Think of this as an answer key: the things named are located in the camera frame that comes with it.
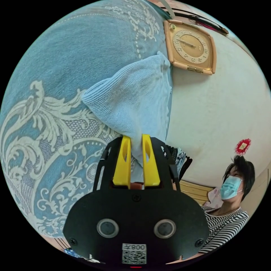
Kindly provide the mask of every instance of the screw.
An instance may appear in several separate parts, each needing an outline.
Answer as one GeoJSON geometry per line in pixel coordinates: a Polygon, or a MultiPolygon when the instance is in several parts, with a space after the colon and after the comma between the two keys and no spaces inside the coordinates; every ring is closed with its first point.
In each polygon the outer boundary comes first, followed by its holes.
{"type": "Polygon", "coordinates": [[[132,195],[132,200],[135,201],[135,202],[139,202],[141,200],[141,196],[137,195],[137,194],[134,194],[134,195],[132,195]]]}
{"type": "Polygon", "coordinates": [[[198,248],[199,246],[201,246],[203,244],[203,239],[199,239],[196,241],[195,243],[195,247],[198,248]]]}
{"type": "Polygon", "coordinates": [[[70,238],[69,243],[74,245],[74,246],[77,246],[77,241],[74,238],[70,238]]]}

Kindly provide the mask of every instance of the clock hand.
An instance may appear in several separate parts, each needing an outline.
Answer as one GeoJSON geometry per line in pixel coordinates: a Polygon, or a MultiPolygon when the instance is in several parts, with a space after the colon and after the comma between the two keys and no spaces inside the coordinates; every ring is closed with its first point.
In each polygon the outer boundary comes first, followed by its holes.
{"type": "Polygon", "coordinates": [[[189,45],[189,46],[191,46],[191,47],[196,47],[195,45],[193,45],[193,44],[191,44],[191,43],[188,43],[188,42],[186,42],[186,41],[184,41],[184,40],[179,40],[179,41],[181,41],[181,42],[183,42],[184,44],[189,45]]]}

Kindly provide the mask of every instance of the wooden headboard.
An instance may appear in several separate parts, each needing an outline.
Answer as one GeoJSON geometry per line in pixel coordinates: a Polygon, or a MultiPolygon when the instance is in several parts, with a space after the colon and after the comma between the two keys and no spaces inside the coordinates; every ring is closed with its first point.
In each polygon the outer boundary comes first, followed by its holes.
{"type": "Polygon", "coordinates": [[[207,187],[199,184],[189,183],[180,180],[181,191],[193,198],[199,205],[204,205],[208,199],[208,192],[212,191],[214,187],[207,187]]]}

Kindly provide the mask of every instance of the black hair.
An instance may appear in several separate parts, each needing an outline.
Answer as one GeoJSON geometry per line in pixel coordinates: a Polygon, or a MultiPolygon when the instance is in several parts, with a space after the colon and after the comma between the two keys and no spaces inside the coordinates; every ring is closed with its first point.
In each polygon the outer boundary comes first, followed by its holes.
{"type": "Polygon", "coordinates": [[[226,169],[226,172],[223,176],[223,183],[225,182],[225,180],[228,177],[228,174],[230,173],[230,171],[232,170],[233,167],[236,167],[237,172],[243,176],[244,179],[244,194],[243,197],[241,199],[241,201],[244,200],[244,198],[246,197],[246,195],[250,192],[254,182],[255,182],[255,169],[254,169],[254,165],[249,162],[246,161],[245,158],[243,156],[240,155],[236,155],[234,157],[234,159],[232,160],[232,164],[230,164],[228,166],[228,168],[226,169]]]}

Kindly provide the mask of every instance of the blue bedsheet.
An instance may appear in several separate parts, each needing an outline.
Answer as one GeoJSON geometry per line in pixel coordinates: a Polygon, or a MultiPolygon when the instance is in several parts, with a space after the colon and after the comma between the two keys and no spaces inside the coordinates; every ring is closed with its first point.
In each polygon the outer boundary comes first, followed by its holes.
{"type": "MultiPolygon", "coordinates": [[[[103,149],[119,136],[82,103],[82,92],[158,51],[167,56],[163,21],[143,0],[95,2],[48,28],[18,63],[1,107],[0,158],[39,234],[63,237],[69,210],[92,191],[103,149]]],[[[171,97],[168,107],[170,115],[171,97]]]]}

